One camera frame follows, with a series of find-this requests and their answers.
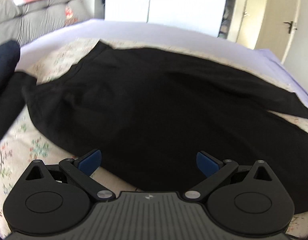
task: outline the gray sofa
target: gray sofa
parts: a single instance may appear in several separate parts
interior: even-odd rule
[[[20,46],[67,25],[91,19],[82,0],[40,0],[16,6],[0,0],[0,44],[15,40]]]

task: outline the floral pattern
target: floral pattern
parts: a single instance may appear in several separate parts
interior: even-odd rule
[[[75,18],[75,17],[73,18],[73,15],[74,15],[74,13],[73,13],[72,9],[70,8],[70,6],[67,5],[65,7],[65,16],[67,17],[67,19],[64,22],[65,26],[72,25],[72,24],[78,22],[77,18]]]
[[[71,12],[69,11],[67,13],[68,17],[70,17]],[[88,54],[98,41],[99,39],[78,39],[73,41],[61,49],[53,51],[43,57],[37,63],[29,67],[27,72],[37,77],[38,84],[57,79],[66,73],[71,65],[76,64],[82,57]],[[250,72],[269,83],[290,91],[290,87],[286,84],[255,73],[247,67],[228,62],[227,59],[216,58],[213,55],[207,55],[202,52],[171,46],[145,44],[137,41],[102,40],[102,42],[109,44],[115,49],[151,47],[213,60],[230,67]],[[308,132],[308,120],[280,113],[274,114],[285,118]],[[25,107],[0,142],[0,235],[2,238],[10,233],[10,229],[2,211],[4,200],[12,190],[18,178],[27,168],[29,162],[35,159],[42,159],[45,164],[56,164],[62,159],[73,157],[72,154],[60,149],[50,142],[33,126],[27,107]],[[114,191],[115,194],[118,194],[121,190],[135,190],[135,187],[127,184],[102,168],[98,168],[92,175],[92,178]],[[287,232],[295,236],[308,235],[308,212],[295,215]]]
[[[38,157],[41,157],[41,159],[43,159],[48,156],[49,144],[46,141],[41,142],[41,140],[41,137],[36,140],[32,140],[33,147],[30,148],[29,162],[36,160]]]

